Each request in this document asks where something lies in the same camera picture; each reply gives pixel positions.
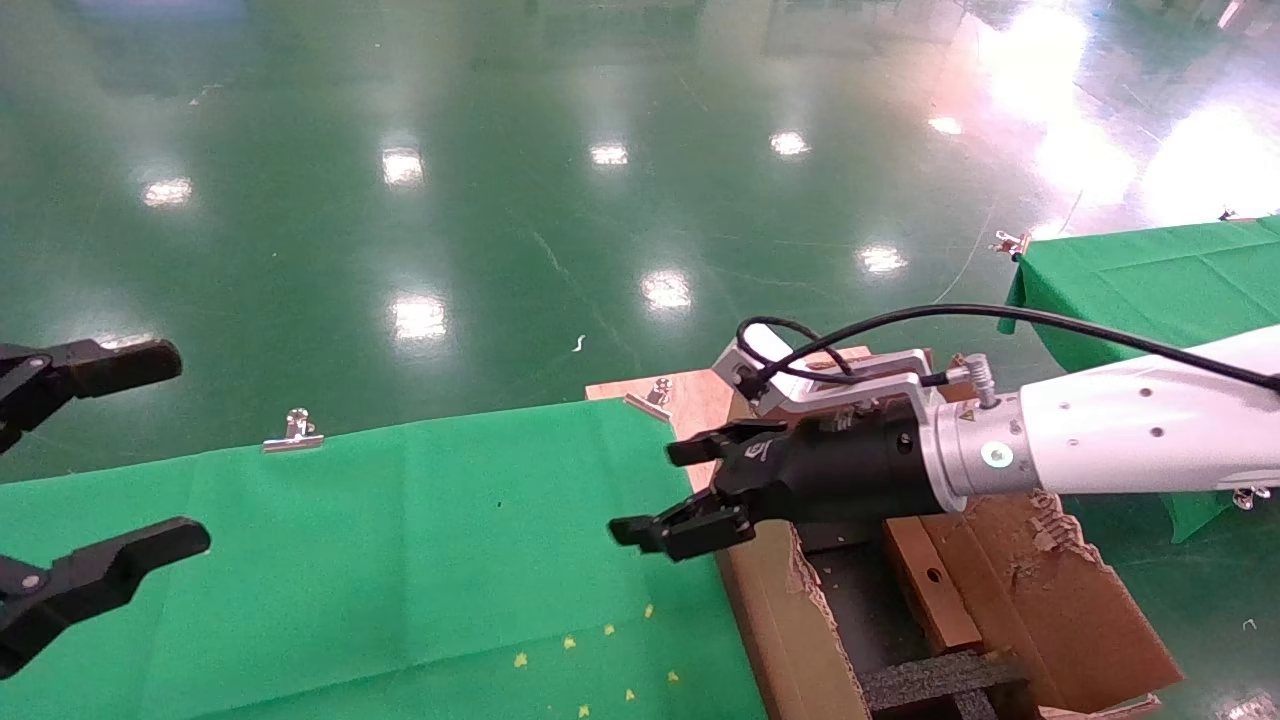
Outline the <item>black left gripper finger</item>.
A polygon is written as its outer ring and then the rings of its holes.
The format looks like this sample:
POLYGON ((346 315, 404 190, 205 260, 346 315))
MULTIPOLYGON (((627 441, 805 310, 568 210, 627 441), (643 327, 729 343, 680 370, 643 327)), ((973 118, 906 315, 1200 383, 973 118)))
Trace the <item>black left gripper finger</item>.
POLYGON ((38 568, 1 556, 1 678, 22 671, 68 628, 128 605, 160 568, 205 553, 211 536, 189 518, 102 539, 38 568))
POLYGON ((42 348, 1 346, 1 451, 76 398, 99 398, 179 377, 182 356, 166 340, 106 348, 79 340, 42 348))

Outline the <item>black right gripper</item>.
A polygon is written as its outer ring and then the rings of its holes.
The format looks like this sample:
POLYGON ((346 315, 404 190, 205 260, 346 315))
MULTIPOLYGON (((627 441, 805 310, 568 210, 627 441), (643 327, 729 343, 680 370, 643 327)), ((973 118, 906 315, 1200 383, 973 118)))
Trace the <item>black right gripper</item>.
POLYGON ((613 518, 612 539, 673 562, 754 541, 755 523, 879 523, 943 514, 914 409, 888 405, 786 421, 740 419, 666 446, 690 468, 719 461, 712 488, 657 515, 613 518))

